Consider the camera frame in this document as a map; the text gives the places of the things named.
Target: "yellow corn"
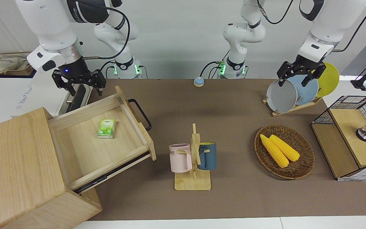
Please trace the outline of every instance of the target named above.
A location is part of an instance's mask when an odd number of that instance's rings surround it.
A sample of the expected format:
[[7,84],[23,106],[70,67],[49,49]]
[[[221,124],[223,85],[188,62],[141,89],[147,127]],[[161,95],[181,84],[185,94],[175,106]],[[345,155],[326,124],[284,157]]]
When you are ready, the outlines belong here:
[[269,139],[282,151],[282,153],[291,161],[297,161],[300,154],[295,151],[290,145],[278,138],[276,135],[270,135]]
[[276,161],[280,168],[289,165],[289,160],[283,155],[281,150],[265,135],[260,135],[263,146],[267,149],[271,157]]

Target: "brown table mat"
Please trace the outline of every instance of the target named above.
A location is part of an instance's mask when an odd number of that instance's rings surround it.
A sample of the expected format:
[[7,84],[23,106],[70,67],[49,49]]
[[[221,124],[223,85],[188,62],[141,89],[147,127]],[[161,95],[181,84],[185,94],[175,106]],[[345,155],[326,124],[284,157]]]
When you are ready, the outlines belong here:
[[[336,181],[310,127],[326,109],[324,102],[271,117],[261,100],[272,81],[206,80],[198,88],[193,80],[108,80],[103,97],[93,92],[89,102],[114,94],[115,85],[136,99],[152,122],[149,134],[158,159],[97,186],[103,211],[91,220],[366,215],[366,182]],[[168,146],[190,143],[192,123],[202,142],[217,143],[211,191],[174,190]],[[283,181],[261,166],[254,137],[273,123],[294,128],[311,144],[315,167],[310,175]]]

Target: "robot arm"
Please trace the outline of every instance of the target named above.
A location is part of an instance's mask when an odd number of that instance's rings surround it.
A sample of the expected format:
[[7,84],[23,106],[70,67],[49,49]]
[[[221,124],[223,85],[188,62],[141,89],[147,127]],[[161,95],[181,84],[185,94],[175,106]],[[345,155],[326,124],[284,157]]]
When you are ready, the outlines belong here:
[[318,79],[325,70],[323,59],[334,50],[366,7],[366,0],[313,1],[314,7],[310,13],[300,10],[304,18],[313,22],[313,27],[295,62],[285,61],[278,70],[280,86],[286,79],[298,74],[306,75],[302,82],[304,87],[310,80]]
[[[94,34],[97,39],[108,45],[114,53],[119,53],[124,47],[123,42],[126,41],[128,35],[128,27],[125,26],[125,19],[116,13],[111,11],[109,18],[101,24],[97,24],[94,27]],[[138,28],[135,24],[129,24],[129,38],[128,40],[134,40],[138,36]],[[115,58],[116,72],[119,78],[133,79],[139,72],[137,72],[137,66],[140,65],[139,61],[135,59],[131,54],[131,49],[128,45],[125,46],[121,54]]]
[[[57,87],[65,88],[75,94],[73,84],[87,84],[95,87],[101,95],[106,80],[100,70],[89,71],[78,47],[77,36],[70,22],[103,23],[108,25],[110,35],[117,41],[126,40],[128,27],[125,18],[103,7],[115,8],[121,0],[16,0],[16,4],[30,29],[37,35],[39,44],[29,56],[28,61],[37,71],[48,72],[55,68],[52,78]],[[136,38],[136,30],[130,32]],[[121,50],[116,42],[110,46],[114,51]],[[129,48],[119,55],[119,59],[132,58]]]
[[242,43],[258,43],[265,38],[266,29],[261,24],[257,0],[244,0],[241,17],[247,23],[229,23],[224,28],[224,38],[230,44],[228,57],[224,60],[224,77],[236,79],[243,72],[247,48]]

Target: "plate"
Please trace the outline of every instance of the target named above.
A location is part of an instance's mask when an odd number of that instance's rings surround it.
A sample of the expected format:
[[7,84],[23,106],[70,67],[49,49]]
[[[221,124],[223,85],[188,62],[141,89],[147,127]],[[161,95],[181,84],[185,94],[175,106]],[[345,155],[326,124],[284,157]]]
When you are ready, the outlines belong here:
[[266,97],[269,107],[278,113],[291,110],[298,98],[296,87],[287,80],[282,87],[279,87],[279,80],[273,81],[268,87]]
[[[263,146],[260,134],[263,134],[267,137],[270,135],[278,136],[297,152],[299,152],[299,160],[295,162],[289,161],[289,165],[287,167],[280,168]],[[264,167],[279,177],[290,180],[299,179],[307,176],[314,167],[315,158],[313,149],[311,148],[309,142],[293,128],[279,124],[265,126],[258,131],[255,137],[254,146],[258,159],[264,165]]]
[[330,63],[324,63],[324,65],[326,66],[326,69],[318,79],[320,91],[317,93],[317,97],[323,97],[333,92],[340,81],[340,74],[338,73],[337,68]]
[[296,105],[304,105],[314,100],[314,97],[318,92],[317,79],[312,79],[306,85],[302,86],[302,81],[305,79],[305,75],[295,75],[294,77],[288,78],[288,80],[296,87],[297,94],[301,98],[297,101]]

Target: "wicker basket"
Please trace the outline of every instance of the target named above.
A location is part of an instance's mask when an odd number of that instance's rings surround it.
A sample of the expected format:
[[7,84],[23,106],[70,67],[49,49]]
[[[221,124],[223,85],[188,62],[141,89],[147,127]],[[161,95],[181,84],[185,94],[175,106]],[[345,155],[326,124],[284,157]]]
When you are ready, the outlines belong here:
[[[263,146],[260,134],[267,137],[276,135],[300,154],[299,160],[285,168],[280,168]],[[314,153],[308,141],[296,130],[279,124],[265,126],[255,137],[255,151],[260,162],[273,174],[286,179],[299,179],[307,176],[314,167]]]

